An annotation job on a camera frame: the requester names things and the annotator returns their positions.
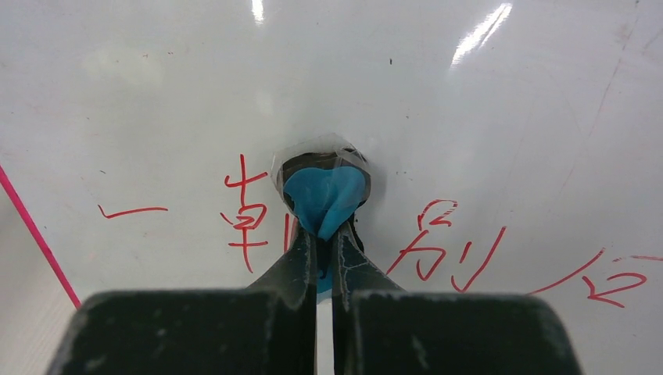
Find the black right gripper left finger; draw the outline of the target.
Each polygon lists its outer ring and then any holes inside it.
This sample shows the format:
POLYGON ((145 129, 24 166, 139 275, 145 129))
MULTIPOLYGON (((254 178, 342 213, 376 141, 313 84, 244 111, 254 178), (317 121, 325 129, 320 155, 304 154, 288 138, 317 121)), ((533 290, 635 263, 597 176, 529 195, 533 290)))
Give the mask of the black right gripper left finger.
POLYGON ((313 374, 316 239, 242 289, 108 291, 74 314, 50 374, 313 374))

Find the blue black whiteboard eraser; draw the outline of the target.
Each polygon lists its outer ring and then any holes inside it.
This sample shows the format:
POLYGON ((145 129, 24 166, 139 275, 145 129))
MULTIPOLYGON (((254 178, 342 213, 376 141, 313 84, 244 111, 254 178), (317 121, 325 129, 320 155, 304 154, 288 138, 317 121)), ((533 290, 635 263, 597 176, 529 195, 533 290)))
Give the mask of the blue black whiteboard eraser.
POLYGON ((326 134, 274 153, 271 178, 297 219, 315 240, 317 300, 332 295, 332 238, 368 200, 366 158, 337 134, 326 134))

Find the pink framed whiteboard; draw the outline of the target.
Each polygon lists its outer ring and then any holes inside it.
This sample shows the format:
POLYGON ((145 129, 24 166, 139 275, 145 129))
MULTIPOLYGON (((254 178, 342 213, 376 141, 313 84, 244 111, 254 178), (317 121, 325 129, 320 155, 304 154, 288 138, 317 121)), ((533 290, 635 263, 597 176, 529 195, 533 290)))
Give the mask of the pink framed whiteboard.
POLYGON ((661 2, 1 4, 1 180, 75 303, 249 284, 277 164, 343 146, 403 288, 533 295, 584 373, 661 373, 661 2))

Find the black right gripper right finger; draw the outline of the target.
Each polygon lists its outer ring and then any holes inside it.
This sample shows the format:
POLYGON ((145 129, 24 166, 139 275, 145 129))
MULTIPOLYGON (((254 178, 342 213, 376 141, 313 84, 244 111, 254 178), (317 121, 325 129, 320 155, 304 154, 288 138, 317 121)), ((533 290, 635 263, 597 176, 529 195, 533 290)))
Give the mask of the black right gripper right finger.
POLYGON ((524 295, 403 290, 363 253, 351 223, 331 239, 337 374, 579 374, 567 332, 524 295))

